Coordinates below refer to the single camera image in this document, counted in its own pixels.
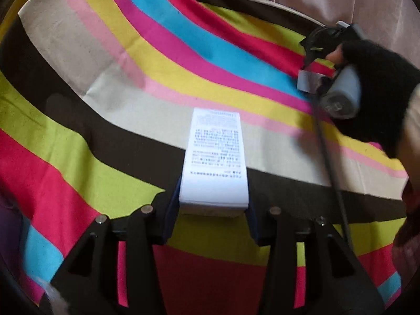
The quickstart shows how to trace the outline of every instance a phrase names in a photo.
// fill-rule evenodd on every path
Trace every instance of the multicolored striped cloth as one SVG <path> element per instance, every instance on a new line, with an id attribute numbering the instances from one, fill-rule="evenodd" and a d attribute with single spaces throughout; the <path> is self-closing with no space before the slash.
<path id="1" fill-rule="evenodd" d="M 0 186 L 26 217 L 20 282 L 35 302 L 99 213 L 126 216 L 182 170 L 194 107 L 241 115 L 249 183 L 301 218 L 339 223 L 295 89 L 299 41 L 318 25 L 253 0 L 30 0 L 0 47 Z M 331 65 L 314 63 L 331 74 Z M 355 252 L 385 302 L 400 279 L 391 243 L 406 174 L 375 144 L 323 127 Z M 125 295 L 120 247 L 118 296 Z M 269 248 L 245 217 L 179 215 L 155 247 L 169 314 L 255 314 Z M 304 303 L 298 248 L 296 306 Z"/>

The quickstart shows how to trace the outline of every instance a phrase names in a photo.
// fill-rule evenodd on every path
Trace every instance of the blue stripe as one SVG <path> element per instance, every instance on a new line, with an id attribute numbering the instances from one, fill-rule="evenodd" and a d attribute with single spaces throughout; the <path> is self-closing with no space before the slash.
<path id="1" fill-rule="evenodd" d="M 64 260 L 61 252 L 24 217 L 20 242 L 22 267 L 27 276 L 43 287 L 36 277 L 50 282 Z"/>
<path id="2" fill-rule="evenodd" d="M 289 75 L 197 26 L 168 0 L 131 1 L 208 62 L 249 81 L 304 99 Z"/>
<path id="3" fill-rule="evenodd" d="M 401 279 L 397 272 L 394 272 L 385 282 L 383 282 L 377 290 L 382 296 L 385 303 L 394 295 L 401 287 Z"/>

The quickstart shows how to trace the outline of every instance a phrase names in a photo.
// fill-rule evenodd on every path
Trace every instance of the stack of receipts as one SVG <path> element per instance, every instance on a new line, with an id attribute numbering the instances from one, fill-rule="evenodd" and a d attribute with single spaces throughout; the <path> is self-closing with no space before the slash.
<path id="1" fill-rule="evenodd" d="M 181 177 L 181 212 L 234 217 L 248 202 L 239 114 L 194 109 Z"/>

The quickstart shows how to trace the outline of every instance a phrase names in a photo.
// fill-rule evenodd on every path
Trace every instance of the gray cylinder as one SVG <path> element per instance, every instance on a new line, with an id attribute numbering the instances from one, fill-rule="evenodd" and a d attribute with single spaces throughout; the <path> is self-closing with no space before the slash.
<path id="1" fill-rule="evenodd" d="M 321 98 L 322 108 L 333 118 L 353 118 L 359 111 L 361 87 L 353 65 L 338 73 L 329 91 Z"/>

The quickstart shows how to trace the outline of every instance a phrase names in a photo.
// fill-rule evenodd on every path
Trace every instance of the gloved hand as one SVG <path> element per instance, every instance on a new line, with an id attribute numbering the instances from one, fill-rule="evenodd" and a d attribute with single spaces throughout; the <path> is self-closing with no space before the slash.
<path id="1" fill-rule="evenodd" d="M 335 64 L 353 64 L 362 89 L 356 117 L 333 119 L 335 126 L 354 139 L 379 143 L 388 157 L 395 158 L 420 71 L 397 53 L 367 40 L 345 42 L 326 58 Z"/>

